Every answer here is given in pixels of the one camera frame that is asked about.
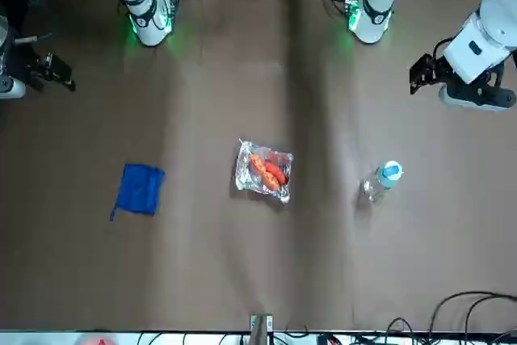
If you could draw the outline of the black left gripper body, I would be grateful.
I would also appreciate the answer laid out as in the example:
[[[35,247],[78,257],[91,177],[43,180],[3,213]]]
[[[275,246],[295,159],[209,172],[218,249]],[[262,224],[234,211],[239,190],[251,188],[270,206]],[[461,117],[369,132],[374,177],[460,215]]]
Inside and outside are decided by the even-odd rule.
[[[515,103],[515,92],[502,87],[504,63],[484,71],[467,84],[453,72],[443,85],[444,103]]]

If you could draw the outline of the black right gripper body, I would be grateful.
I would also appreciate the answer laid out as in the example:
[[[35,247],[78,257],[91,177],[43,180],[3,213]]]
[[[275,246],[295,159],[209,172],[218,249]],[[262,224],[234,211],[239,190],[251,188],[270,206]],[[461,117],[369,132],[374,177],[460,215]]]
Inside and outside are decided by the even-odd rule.
[[[10,76],[25,86],[43,86],[38,79],[39,55],[31,44],[14,45],[10,49]]]

